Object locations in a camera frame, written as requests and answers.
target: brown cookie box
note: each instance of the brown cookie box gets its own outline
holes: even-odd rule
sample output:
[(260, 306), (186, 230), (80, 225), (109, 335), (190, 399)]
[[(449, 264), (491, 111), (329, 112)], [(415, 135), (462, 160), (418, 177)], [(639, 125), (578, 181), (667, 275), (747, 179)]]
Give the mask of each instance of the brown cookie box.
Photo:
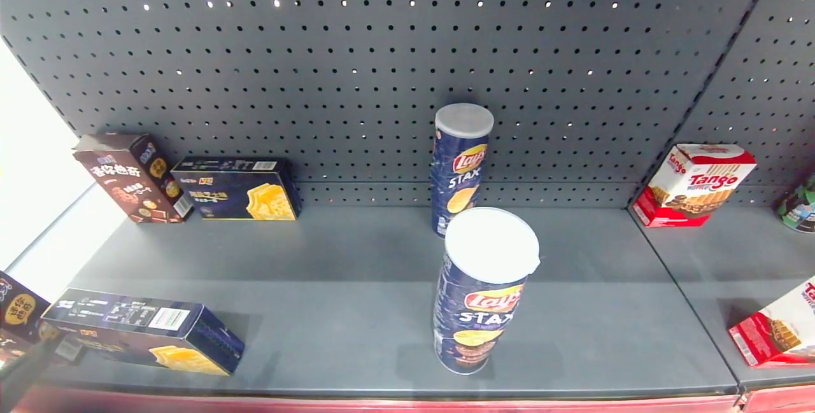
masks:
[(148, 134), (84, 135), (73, 156), (136, 222), (183, 222), (192, 204)]

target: snack box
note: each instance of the snack box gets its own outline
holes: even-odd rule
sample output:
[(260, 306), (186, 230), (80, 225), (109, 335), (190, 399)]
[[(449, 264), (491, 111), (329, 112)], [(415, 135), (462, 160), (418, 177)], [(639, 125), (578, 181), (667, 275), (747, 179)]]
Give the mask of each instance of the snack box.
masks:
[(3, 363), (11, 363), (41, 340), (50, 338), (62, 339), (52, 363), (70, 365), (79, 361), (82, 345), (78, 341), (48, 323), (39, 322), (49, 306), (43, 297), (0, 271), (0, 360)]
[(815, 276), (730, 329), (750, 367), (815, 367)]
[(646, 227), (699, 227), (754, 167), (734, 144), (677, 144), (632, 209)]
[(209, 309), (183, 301), (69, 288), (43, 321), (123, 363), (232, 375), (244, 352)]
[(84, 135), (73, 156), (136, 222), (184, 222), (192, 202), (148, 134)]
[(187, 157), (172, 173), (204, 219), (294, 221), (301, 203), (285, 158)]

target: lay's logo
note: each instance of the lay's logo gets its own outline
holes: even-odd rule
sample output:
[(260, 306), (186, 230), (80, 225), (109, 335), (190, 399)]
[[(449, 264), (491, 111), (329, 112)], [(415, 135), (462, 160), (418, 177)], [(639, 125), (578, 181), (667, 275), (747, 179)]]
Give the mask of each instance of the lay's logo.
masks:
[(486, 156), (486, 144), (479, 144), (461, 152), (453, 161), (453, 172), (465, 173), (476, 169)]
[(521, 300), (523, 284), (497, 291), (478, 291), (467, 294), (464, 305), (474, 311), (509, 312)]

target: product label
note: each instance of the product label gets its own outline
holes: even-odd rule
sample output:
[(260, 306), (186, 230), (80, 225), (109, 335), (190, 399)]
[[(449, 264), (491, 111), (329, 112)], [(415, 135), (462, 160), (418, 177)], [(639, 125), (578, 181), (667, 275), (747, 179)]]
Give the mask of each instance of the product label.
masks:
[(433, 228), (445, 236), (457, 213), (473, 207), (483, 176), (487, 137), (460, 138), (436, 130), (430, 170), (430, 206)]
[(456, 373), (474, 373), (513, 319), (523, 283), (484, 283), (444, 256), (434, 307), (436, 355)]

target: lay's stax can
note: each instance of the lay's stax can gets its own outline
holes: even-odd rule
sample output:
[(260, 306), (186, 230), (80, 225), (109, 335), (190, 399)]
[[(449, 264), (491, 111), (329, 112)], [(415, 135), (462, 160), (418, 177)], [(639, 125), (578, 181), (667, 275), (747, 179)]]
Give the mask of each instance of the lay's stax can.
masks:
[(433, 313), (434, 349), (454, 373), (471, 375), (513, 319), (527, 276), (541, 264), (535, 232), (513, 213), (474, 207), (444, 239)]
[(438, 236), (444, 237), (454, 215), (475, 205), (494, 122), (486, 108), (469, 103), (448, 104), (436, 113), (430, 206)]
[(815, 172), (780, 201), (776, 213), (792, 230), (815, 233)]

